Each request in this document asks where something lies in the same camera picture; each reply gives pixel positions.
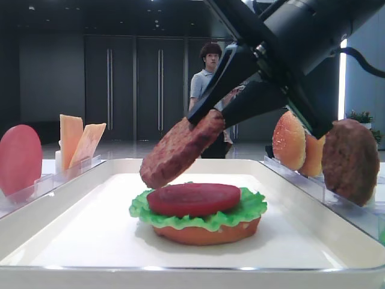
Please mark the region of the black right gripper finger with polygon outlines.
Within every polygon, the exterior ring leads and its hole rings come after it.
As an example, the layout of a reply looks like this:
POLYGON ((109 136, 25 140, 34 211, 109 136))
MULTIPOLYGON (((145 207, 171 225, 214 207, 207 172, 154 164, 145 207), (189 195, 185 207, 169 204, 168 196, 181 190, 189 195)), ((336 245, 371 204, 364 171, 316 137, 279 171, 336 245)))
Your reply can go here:
POLYGON ((246 44, 227 46, 224 55, 201 100, 188 113, 188 121, 198 124, 228 93, 258 72, 260 53, 246 44))
POLYGON ((285 107, 286 95, 269 82, 250 81, 222 111, 225 128, 247 119, 285 107))

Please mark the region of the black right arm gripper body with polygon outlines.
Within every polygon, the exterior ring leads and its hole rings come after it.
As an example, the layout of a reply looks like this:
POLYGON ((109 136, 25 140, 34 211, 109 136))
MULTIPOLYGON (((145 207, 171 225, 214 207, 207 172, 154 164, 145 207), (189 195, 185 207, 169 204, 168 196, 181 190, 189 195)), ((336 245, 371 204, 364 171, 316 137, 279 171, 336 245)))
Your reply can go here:
POLYGON ((232 44, 260 53, 258 72, 250 81, 269 82, 286 95, 288 107, 306 131, 320 138, 331 130, 331 119, 311 95, 304 77, 338 46, 327 31, 322 1, 276 1, 255 14, 242 1, 208 1, 207 6, 233 37, 232 44))

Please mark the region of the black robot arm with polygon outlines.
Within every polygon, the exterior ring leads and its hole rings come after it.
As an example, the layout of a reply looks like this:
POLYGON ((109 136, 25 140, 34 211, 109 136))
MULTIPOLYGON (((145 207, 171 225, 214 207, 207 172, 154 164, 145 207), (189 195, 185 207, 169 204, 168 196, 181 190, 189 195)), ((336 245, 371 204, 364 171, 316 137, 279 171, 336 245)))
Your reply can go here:
POLYGON ((202 99, 189 112, 197 124, 228 92, 243 91, 225 107, 226 126, 288 107, 309 134, 320 138, 331 119, 304 77, 384 6, 383 1, 276 1, 256 14, 242 1, 207 1, 234 42, 224 51, 202 99))

